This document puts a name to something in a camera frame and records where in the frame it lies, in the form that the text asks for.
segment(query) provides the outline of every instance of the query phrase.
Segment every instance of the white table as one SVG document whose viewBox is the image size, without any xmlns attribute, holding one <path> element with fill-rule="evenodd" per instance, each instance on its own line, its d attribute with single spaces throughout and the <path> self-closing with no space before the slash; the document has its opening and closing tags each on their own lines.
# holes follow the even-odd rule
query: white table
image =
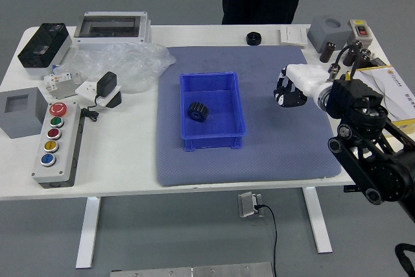
<svg viewBox="0 0 415 277">
<path fill-rule="evenodd" d="M 245 46 L 246 34 L 252 31 L 262 35 L 261 45 L 279 45 L 280 27 L 280 25 L 151 26 L 151 32 L 152 42 L 165 47 Z M 17 58 L 18 53 L 36 30 L 37 27 L 33 27 L 24 32 L 0 85 L 0 91 L 37 86 L 48 102 L 54 102 L 56 100 L 44 88 L 43 81 L 31 79 Z M 68 27 L 68 31 L 72 36 L 75 27 Z M 72 47 L 76 47 L 75 40 L 73 40 Z M 377 57 L 388 62 L 376 39 L 370 49 Z M 308 64 L 322 64 L 318 59 L 319 54 L 310 43 L 302 51 Z M 330 63 L 334 61 L 337 53 L 338 51 L 335 51 Z M 302 187 L 316 237 L 317 249 L 319 252 L 331 252 L 315 187 L 353 184 L 353 180 L 344 170 L 333 178 L 313 180 L 163 187 L 156 179 L 157 99 L 158 84 L 155 82 L 146 92 L 134 95 L 123 94 L 122 104 L 111 110 L 101 110 L 98 122 L 92 123 L 86 120 L 77 176 L 73 187 L 44 189 L 32 179 L 30 174 L 40 136 L 10 139 L 0 130 L 0 145 L 2 146 L 0 200 L 88 197 L 77 267 L 90 267 L 100 197 Z M 70 97 L 65 101 L 76 101 L 81 107 L 91 104 L 78 96 Z M 129 120 L 132 119 L 136 120 L 136 126 L 131 126 Z M 335 133 L 337 122 L 331 120 L 331 125 Z"/>
</svg>

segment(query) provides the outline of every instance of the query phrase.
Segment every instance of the cable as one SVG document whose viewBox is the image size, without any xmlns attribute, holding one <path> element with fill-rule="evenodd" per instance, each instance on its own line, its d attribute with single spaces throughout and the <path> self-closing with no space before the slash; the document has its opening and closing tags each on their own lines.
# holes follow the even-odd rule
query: cable
<svg viewBox="0 0 415 277">
<path fill-rule="evenodd" d="M 355 51 L 355 61 L 353 63 L 353 66 L 350 71 L 350 80 L 353 79 L 353 76 L 355 75 L 356 69 L 359 67 L 361 62 L 361 51 L 359 47 L 357 47 L 355 44 L 347 45 L 345 46 L 337 55 L 335 64 L 338 66 L 338 63 L 340 62 L 340 57 L 343 55 L 344 51 L 348 49 L 353 49 Z"/>
<path fill-rule="evenodd" d="M 96 107 L 97 106 L 97 98 L 98 98 L 98 95 L 96 95 L 95 96 L 95 99 L 94 99 L 95 105 L 88 106 L 87 108 L 83 108 L 83 109 L 80 110 L 81 117 L 88 117 L 93 122 L 96 122 L 97 121 L 99 113 L 96 112 L 95 110 L 89 110 L 90 108 L 93 108 L 93 107 Z"/>
<path fill-rule="evenodd" d="M 254 206 L 254 208 L 256 210 L 261 209 L 261 208 L 268 208 L 271 211 L 272 214 L 272 218 L 274 220 L 274 228 L 275 228 L 275 243 L 274 243 L 274 277 L 277 277 L 277 271 L 276 271 L 276 266 L 275 266 L 275 258 L 276 258 L 276 250 L 277 250 L 277 238 L 278 238 L 278 233 L 277 233 L 277 223 L 275 222 L 275 216 L 274 216 L 274 212 L 272 212 L 271 208 L 268 207 L 266 204 L 256 204 Z"/>
<path fill-rule="evenodd" d="M 395 253 L 402 268 L 408 274 L 408 277 L 415 277 L 414 266 L 410 262 L 409 258 L 405 255 L 404 251 L 415 252 L 415 246 L 407 243 L 400 243 L 395 247 Z"/>
</svg>

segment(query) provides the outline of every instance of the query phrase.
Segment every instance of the table leg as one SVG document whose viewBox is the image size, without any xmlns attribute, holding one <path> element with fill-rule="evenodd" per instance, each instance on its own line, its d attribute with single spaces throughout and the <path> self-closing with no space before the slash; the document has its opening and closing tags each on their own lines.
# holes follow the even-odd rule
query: table leg
<svg viewBox="0 0 415 277">
<path fill-rule="evenodd" d="M 333 252 L 331 248 L 329 234 L 327 233 L 320 202 L 318 201 L 315 187 L 303 187 L 305 204 L 309 212 L 311 227 L 313 229 L 314 240 L 316 241 L 318 253 Z"/>
<path fill-rule="evenodd" d="M 100 197 L 88 197 L 85 207 L 84 224 L 80 235 L 77 269 L 89 269 L 92 267 L 93 247 L 97 234 Z"/>
</svg>

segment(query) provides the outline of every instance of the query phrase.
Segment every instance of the square opening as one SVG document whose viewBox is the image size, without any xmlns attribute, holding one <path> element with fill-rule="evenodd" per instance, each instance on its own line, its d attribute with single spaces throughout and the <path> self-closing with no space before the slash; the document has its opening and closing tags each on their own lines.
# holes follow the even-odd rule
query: square opening
<svg viewBox="0 0 415 277">
<path fill-rule="evenodd" d="M 16 95 L 15 97 L 8 97 L 6 100 L 5 113 L 20 112 L 27 109 L 29 95 Z"/>
</svg>

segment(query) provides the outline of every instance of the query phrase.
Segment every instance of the gray box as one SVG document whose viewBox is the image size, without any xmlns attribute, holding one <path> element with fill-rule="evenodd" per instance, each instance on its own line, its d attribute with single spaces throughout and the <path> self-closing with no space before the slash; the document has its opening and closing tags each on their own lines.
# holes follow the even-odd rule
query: gray box
<svg viewBox="0 0 415 277">
<path fill-rule="evenodd" d="M 40 134 L 46 109 L 37 87 L 0 92 L 0 128 L 11 139 Z"/>
<path fill-rule="evenodd" d="M 327 42 L 334 43 L 335 50 L 343 49 L 350 34 L 351 28 L 348 21 L 332 14 L 326 14 L 314 17 L 307 37 L 317 53 L 322 53 Z"/>
</svg>

